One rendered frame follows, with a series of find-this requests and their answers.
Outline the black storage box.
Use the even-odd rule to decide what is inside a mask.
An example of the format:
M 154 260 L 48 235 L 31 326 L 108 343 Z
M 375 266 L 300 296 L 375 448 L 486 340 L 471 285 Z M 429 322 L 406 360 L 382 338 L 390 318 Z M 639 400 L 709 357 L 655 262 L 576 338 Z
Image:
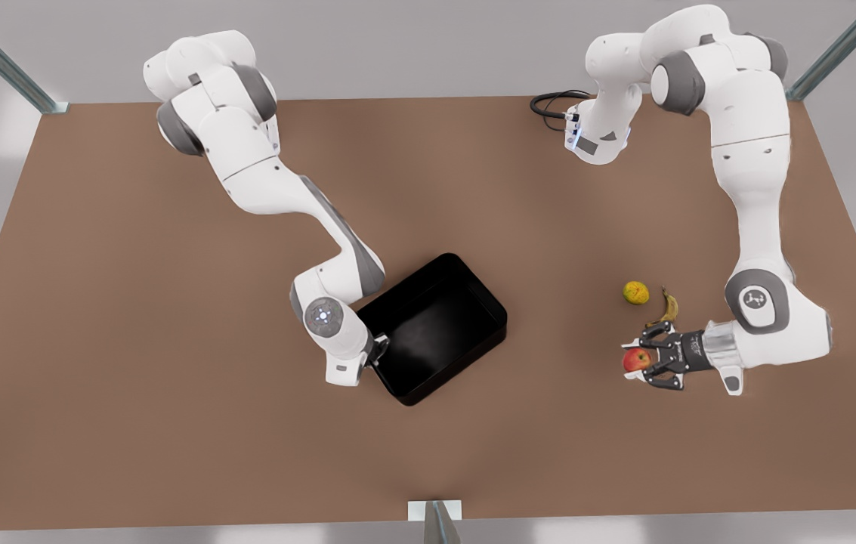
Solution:
M 454 252 L 379 294 L 358 316 L 388 338 L 375 374 L 404 406 L 420 403 L 507 336 L 507 310 Z

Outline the yellow banana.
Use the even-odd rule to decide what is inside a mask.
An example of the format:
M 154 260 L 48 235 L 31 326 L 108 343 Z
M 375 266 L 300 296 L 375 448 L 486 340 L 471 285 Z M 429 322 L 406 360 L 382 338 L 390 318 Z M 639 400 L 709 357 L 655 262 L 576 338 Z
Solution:
M 665 286 L 662 288 L 662 294 L 665 299 L 665 312 L 663 312 L 663 315 L 658 320 L 653 320 L 651 323 L 646 324 L 646 327 L 652 327 L 658 323 L 674 323 L 678 317 L 679 306 L 676 298 L 667 292 Z

